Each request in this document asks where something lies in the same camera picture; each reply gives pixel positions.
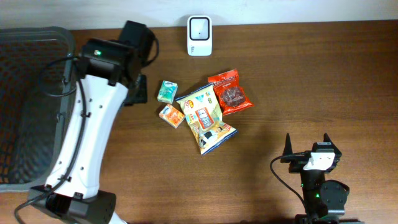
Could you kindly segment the orange tissue pack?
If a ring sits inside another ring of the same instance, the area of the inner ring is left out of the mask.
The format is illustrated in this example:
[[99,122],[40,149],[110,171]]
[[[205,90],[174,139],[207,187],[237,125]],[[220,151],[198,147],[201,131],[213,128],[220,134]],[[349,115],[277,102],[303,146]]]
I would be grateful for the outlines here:
[[169,123],[173,128],[177,129],[185,119],[183,113],[174,108],[171,104],[167,104],[159,113],[159,117]]

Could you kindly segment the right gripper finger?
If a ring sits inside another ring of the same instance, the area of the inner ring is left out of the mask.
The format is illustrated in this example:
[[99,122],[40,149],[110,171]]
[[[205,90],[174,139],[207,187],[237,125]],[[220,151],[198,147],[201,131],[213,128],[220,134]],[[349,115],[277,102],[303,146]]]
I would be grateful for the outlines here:
[[289,135],[289,133],[287,133],[286,138],[285,138],[285,146],[284,146],[283,155],[288,156],[288,155],[292,155],[292,154],[293,154],[292,143],[290,140],[290,135]]
[[339,149],[334,145],[327,133],[323,135],[323,142],[328,142],[329,146],[333,149],[334,152],[339,152]]

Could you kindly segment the red snack bag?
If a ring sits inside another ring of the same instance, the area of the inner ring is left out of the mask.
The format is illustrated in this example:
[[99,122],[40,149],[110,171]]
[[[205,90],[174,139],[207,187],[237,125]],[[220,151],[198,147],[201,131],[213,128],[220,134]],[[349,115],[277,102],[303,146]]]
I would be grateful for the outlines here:
[[246,96],[243,88],[239,85],[239,73],[237,69],[208,77],[208,83],[213,85],[224,116],[254,106]]

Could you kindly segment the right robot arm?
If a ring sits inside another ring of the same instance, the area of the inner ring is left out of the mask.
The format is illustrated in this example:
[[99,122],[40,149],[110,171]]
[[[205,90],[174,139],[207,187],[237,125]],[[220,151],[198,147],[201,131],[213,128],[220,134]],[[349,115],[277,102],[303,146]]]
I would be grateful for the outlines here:
[[327,134],[309,151],[294,153],[290,135],[286,135],[281,163],[289,164],[289,173],[299,174],[305,214],[296,215],[295,223],[343,223],[349,187],[337,180],[327,180],[342,157]]

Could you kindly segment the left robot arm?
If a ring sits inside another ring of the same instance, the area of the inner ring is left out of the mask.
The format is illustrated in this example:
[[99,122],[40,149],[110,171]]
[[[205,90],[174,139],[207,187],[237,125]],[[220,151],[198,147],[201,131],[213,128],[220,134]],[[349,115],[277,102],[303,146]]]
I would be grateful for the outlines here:
[[100,190],[100,170],[114,120],[123,106],[145,103],[142,68],[156,38],[89,40],[76,63],[75,104],[56,164],[44,185],[32,187],[32,206],[64,223],[123,223],[115,211],[116,195]]

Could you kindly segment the teal tissue pack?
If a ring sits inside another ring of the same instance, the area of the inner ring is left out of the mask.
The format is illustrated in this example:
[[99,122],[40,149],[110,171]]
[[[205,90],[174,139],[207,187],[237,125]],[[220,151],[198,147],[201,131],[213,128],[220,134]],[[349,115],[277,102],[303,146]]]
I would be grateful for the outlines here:
[[178,89],[178,84],[167,80],[164,80],[160,86],[157,100],[163,103],[172,104],[175,98],[175,94]]

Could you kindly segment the yellow wet wipes bag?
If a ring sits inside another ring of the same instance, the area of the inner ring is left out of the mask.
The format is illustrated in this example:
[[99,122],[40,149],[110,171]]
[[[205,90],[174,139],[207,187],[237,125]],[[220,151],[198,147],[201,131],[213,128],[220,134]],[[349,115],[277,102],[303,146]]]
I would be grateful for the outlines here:
[[180,105],[187,124],[205,155],[238,133],[223,122],[223,114],[211,83],[175,99]]

